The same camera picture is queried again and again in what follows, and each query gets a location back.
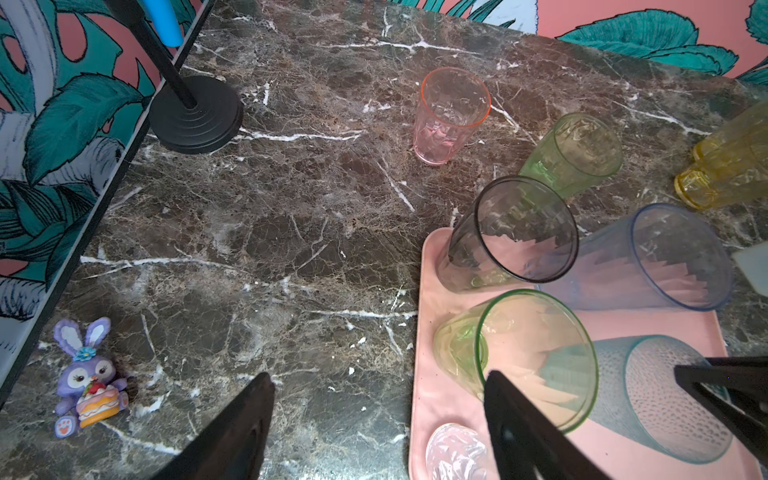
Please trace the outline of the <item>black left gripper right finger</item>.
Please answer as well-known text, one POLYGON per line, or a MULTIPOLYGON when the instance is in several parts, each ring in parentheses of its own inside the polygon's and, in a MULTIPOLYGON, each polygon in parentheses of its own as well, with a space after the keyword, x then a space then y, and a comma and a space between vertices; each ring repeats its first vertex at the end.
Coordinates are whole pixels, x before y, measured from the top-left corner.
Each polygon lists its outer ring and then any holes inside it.
POLYGON ((502 372, 490 372, 483 406, 500 478, 608 479, 502 372))

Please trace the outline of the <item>tall blue glass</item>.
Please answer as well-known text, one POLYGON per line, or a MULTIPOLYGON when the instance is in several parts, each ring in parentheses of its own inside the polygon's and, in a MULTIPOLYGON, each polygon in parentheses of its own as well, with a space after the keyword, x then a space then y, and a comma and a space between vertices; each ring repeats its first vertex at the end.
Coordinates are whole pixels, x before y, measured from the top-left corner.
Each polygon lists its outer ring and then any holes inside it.
POLYGON ((716 310, 733 266, 714 230, 670 204, 647 205, 580 241, 572 268, 538 289, 575 310, 716 310))

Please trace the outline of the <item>tall yellow glass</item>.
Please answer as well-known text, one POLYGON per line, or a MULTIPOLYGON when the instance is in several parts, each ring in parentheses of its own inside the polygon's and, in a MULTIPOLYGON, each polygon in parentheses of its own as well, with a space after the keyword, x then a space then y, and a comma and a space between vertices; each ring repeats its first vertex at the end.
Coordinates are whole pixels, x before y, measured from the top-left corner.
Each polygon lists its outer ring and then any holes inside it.
POLYGON ((693 160, 698 162, 707 154, 723 145, 740 140, 767 125, 767 101, 762 101, 728 121, 715 132, 698 142, 692 150, 693 160))

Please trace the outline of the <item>short pink glass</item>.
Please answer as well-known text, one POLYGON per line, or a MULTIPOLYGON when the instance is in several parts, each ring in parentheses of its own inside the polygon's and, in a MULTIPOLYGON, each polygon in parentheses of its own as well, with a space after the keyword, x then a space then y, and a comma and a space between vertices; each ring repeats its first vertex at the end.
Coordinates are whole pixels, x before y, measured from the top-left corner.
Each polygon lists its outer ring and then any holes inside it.
POLYGON ((422 81, 413 133, 413 150, 423 162, 447 163, 482 125, 491 95, 475 74, 440 67, 422 81))

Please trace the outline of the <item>tall green glass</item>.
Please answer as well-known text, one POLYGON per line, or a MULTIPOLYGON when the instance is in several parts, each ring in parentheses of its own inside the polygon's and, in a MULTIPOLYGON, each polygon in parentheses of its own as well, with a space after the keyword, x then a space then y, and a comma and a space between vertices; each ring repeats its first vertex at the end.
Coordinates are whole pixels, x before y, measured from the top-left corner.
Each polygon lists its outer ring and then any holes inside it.
POLYGON ((505 292, 443 323, 433 355, 478 400, 490 373, 502 373, 564 433, 583 424, 596 402, 592 340, 571 309, 538 290, 505 292))

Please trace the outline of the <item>frosted teal cup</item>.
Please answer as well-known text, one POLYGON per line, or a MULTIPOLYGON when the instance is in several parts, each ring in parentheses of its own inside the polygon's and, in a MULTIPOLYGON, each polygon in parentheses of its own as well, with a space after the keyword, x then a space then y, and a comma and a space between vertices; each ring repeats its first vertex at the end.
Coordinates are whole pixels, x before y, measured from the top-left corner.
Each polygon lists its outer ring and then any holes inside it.
POLYGON ((678 365, 710 365, 697 350, 664 335, 599 340, 594 347, 599 388, 590 420, 690 464, 726 453, 732 433, 675 378, 678 365))

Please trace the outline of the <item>tall smoky grey glass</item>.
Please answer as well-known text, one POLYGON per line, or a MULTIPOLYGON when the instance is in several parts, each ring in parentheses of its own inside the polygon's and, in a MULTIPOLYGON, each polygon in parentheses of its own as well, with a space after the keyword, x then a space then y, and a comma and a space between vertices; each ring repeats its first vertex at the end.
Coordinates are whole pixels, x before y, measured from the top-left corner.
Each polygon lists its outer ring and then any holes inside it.
POLYGON ((538 180, 509 175, 489 183, 456 224, 436 274, 454 293, 540 285, 565 276, 578 252, 565 201, 538 180))

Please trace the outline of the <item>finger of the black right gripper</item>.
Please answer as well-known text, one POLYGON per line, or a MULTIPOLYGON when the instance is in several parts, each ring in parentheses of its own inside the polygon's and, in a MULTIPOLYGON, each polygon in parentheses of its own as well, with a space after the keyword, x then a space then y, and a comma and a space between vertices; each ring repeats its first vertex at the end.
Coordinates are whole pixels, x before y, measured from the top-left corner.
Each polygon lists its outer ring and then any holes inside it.
POLYGON ((767 463, 767 359, 710 357, 674 367, 677 384, 767 463))

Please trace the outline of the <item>tall clear glass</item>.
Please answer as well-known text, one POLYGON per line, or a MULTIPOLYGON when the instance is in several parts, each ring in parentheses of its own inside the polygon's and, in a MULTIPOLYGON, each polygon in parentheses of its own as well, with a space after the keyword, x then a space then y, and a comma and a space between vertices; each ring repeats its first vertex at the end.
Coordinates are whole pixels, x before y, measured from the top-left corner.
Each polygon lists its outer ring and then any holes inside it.
POLYGON ((487 479, 488 448, 476 431, 443 424, 427 444, 426 470, 430 479, 487 479))

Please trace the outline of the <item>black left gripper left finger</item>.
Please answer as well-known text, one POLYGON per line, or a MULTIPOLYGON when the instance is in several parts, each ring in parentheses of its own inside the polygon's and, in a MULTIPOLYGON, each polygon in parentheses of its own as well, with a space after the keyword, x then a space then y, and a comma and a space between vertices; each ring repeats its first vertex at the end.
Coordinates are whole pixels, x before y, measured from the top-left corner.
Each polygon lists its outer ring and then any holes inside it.
POLYGON ((258 374, 156 479, 257 479, 275 402, 275 384, 258 374))

